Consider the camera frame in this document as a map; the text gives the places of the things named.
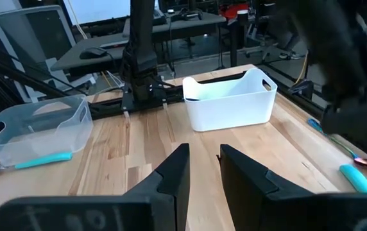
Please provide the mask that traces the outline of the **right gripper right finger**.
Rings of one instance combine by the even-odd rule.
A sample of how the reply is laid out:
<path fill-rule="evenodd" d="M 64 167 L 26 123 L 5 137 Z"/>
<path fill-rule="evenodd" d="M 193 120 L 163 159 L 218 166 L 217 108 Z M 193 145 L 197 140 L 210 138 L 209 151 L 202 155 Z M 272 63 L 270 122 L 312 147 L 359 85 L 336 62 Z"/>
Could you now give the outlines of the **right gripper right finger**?
<path fill-rule="evenodd" d="M 367 231 L 367 193 L 315 194 L 228 144 L 219 165 L 236 231 Z"/>

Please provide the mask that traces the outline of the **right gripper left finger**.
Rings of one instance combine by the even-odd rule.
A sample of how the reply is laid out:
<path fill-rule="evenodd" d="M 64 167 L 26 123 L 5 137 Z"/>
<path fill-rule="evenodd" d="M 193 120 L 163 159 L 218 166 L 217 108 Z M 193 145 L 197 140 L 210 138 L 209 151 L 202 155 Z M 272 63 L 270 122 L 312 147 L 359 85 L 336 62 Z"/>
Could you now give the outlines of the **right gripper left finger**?
<path fill-rule="evenodd" d="M 0 206 L 0 231 L 185 231 L 189 144 L 122 195 L 32 196 Z"/>

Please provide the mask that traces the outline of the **iridescent rainbow spoon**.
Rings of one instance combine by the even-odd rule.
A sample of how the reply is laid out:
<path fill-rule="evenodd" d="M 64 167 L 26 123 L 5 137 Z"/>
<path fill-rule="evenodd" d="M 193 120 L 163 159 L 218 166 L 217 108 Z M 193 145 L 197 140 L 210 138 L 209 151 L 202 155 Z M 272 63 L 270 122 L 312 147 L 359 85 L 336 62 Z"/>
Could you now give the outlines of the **iridescent rainbow spoon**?
<path fill-rule="evenodd" d="M 317 130 L 318 132 L 320 132 L 322 135 L 324 135 L 326 138 L 328 138 L 334 144 L 337 144 L 338 146 L 340 146 L 341 148 L 343 148 L 346 152 L 348 152 L 350 154 L 350 156 L 352 157 L 353 161 L 356 164 L 358 164 L 360 166 L 367 167 L 367 158 L 361 158 L 356 153 L 354 153 L 350 148 L 346 147 L 342 142 L 340 142 L 339 140 L 337 140 L 335 137 L 330 136 L 330 135 L 327 135 L 326 133 L 324 133 L 323 130 L 322 130 L 321 125 L 315 119 L 309 118 L 307 120 L 307 124 L 309 126 L 311 126 L 312 128 L 314 128 L 315 130 Z"/>

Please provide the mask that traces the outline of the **teal handled silver spoon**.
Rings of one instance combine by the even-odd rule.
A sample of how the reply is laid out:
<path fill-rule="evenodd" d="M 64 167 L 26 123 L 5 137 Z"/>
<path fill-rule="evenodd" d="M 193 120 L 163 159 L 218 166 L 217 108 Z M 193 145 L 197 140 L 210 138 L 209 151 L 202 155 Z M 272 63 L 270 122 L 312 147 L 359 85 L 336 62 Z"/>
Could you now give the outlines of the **teal handled silver spoon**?
<path fill-rule="evenodd" d="M 352 165 L 342 165 L 339 171 L 357 192 L 367 193 L 367 178 L 358 169 Z"/>
<path fill-rule="evenodd" d="M 14 166 L 4 166 L 0 164 L 0 171 L 6 171 L 6 170 L 20 170 L 20 169 L 26 169 L 31 167 L 37 167 L 42 166 L 46 164 L 52 164 L 55 162 L 64 162 L 69 161 L 73 157 L 73 154 L 71 152 L 65 152 L 65 153 L 55 153 L 52 155 L 40 157 L 31 161 L 23 162 L 20 164 L 16 164 Z"/>

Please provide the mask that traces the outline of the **white plastic bin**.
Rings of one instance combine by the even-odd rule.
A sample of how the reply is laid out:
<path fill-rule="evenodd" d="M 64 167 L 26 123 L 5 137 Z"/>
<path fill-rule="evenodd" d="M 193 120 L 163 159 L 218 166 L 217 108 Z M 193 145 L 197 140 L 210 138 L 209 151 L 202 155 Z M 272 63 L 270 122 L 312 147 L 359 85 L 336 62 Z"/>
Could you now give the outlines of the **white plastic bin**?
<path fill-rule="evenodd" d="M 183 99 L 196 132 L 267 123 L 277 88 L 258 68 L 249 69 L 234 80 L 200 83 L 186 77 L 182 81 Z"/>

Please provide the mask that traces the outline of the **person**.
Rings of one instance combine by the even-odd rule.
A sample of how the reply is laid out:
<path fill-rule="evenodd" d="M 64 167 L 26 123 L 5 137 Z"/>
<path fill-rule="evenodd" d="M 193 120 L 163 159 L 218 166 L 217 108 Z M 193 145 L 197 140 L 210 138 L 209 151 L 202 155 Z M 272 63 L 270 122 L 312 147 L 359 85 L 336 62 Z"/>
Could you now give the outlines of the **person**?
<path fill-rule="evenodd" d="M 272 15 L 266 24 L 265 30 L 267 35 L 277 41 L 280 59 L 298 60 L 305 56 L 294 50 L 294 47 L 300 41 L 300 36 L 287 11 L 280 10 Z"/>

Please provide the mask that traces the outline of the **clear plastic bin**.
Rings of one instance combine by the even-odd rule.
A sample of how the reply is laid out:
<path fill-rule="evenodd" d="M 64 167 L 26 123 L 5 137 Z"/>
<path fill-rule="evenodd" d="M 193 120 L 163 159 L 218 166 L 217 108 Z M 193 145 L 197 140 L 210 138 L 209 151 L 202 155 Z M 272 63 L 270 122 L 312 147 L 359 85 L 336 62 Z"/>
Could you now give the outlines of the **clear plastic bin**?
<path fill-rule="evenodd" d="M 0 163 L 14 166 L 82 150 L 93 129 L 83 94 L 26 103 L 0 112 Z"/>

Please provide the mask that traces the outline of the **black computer mouse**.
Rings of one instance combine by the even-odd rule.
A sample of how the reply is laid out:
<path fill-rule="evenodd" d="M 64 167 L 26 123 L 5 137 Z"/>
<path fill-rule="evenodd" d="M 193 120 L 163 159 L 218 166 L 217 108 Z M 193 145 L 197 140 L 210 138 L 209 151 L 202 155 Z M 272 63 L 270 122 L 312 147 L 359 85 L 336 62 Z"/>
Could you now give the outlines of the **black computer mouse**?
<path fill-rule="evenodd" d="M 90 48 L 84 49 L 80 53 L 79 58 L 82 60 L 87 60 L 87 59 L 102 58 L 106 55 L 107 55 L 107 51 L 105 49 L 102 49 L 100 47 L 90 47 Z"/>

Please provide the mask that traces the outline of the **grey desk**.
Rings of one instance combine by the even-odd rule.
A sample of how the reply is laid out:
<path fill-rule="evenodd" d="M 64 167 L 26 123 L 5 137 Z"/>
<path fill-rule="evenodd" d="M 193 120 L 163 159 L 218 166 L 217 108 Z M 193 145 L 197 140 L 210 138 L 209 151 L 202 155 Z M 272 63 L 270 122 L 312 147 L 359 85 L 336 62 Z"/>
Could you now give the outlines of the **grey desk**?
<path fill-rule="evenodd" d="M 51 66 L 52 71 L 58 70 L 71 70 L 74 72 L 97 72 L 104 69 L 113 67 L 113 62 L 110 56 L 105 56 L 95 59 L 80 59 L 80 54 L 87 48 L 99 47 L 103 44 L 121 42 L 128 40 L 128 37 L 124 37 L 122 33 L 117 33 L 113 35 L 107 35 L 103 37 L 94 37 L 87 40 L 81 40 L 75 44 L 64 56 L 62 56 L 57 62 Z"/>
<path fill-rule="evenodd" d="M 163 42 L 215 33 L 217 26 L 222 24 L 226 24 L 224 17 L 204 12 L 202 20 L 195 18 L 188 21 L 167 22 L 166 24 L 153 26 L 152 41 Z"/>

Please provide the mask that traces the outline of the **red storage box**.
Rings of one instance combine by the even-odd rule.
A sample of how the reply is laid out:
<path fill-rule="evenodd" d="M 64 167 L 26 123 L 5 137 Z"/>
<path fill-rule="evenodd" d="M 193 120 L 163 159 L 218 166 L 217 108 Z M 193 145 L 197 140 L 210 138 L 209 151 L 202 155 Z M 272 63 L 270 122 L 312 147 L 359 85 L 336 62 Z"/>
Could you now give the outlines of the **red storage box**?
<path fill-rule="evenodd" d="M 239 10 L 249 10 L 250 4 L 247 2 L 243 3 L 220 3 L 219 14 L 226 19 L 234 19 L 237 17 Z"/>

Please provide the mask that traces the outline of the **black keyboard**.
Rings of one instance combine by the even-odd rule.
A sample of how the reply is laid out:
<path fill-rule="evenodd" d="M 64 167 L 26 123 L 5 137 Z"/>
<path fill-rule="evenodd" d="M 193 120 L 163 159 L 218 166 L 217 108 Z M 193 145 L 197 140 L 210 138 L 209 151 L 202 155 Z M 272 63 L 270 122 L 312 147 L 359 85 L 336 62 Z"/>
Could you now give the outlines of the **black keyboard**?
<path fill-rule="evenodd" d="M 155 8 L 153 11 L 153 25 L 163 25 L 167 23 L 166 16 L 162 11 L 160 11 L 158 8 Z"/>

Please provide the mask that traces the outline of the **black clamp gadget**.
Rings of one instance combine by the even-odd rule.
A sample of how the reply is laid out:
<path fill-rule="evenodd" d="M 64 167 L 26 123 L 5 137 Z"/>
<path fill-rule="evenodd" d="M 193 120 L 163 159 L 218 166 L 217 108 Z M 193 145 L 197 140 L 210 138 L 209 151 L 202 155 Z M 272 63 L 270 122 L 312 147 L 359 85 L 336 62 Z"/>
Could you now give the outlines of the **black clamp gadget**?
<path fill-rule="evenodd" d="M 182 8 L 180 11 L 175 12 L 170 16 L 170 21 L 189 21 L 191 19 L 203 19 L 203 12 L 199 9 L 189 10 L 187 8 Z"/>

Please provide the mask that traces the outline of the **bright white screen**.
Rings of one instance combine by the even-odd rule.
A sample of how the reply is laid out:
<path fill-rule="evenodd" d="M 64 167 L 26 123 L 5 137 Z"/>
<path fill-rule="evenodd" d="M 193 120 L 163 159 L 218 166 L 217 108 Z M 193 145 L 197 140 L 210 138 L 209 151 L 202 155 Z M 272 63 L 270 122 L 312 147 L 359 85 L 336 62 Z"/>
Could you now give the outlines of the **bright white screen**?
<path fill-rule="evenodd" d="M 73 25 L 129 16 L 130 0 L 63 0 Z"/>

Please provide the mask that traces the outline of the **white mesh office chair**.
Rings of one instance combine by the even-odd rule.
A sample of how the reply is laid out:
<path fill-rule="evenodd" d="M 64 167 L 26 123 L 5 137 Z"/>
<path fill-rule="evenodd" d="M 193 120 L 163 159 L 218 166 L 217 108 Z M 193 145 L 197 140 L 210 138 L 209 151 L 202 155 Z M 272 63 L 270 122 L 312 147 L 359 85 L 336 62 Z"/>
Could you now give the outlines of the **white mesh office chair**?
<path fill-rule="evenodd" d="M 13 66 L 62 91 L 71 82 L 51 67 L 74 45 L 60 6 L 38 6 L 0 13 L 0 39 Z"/>

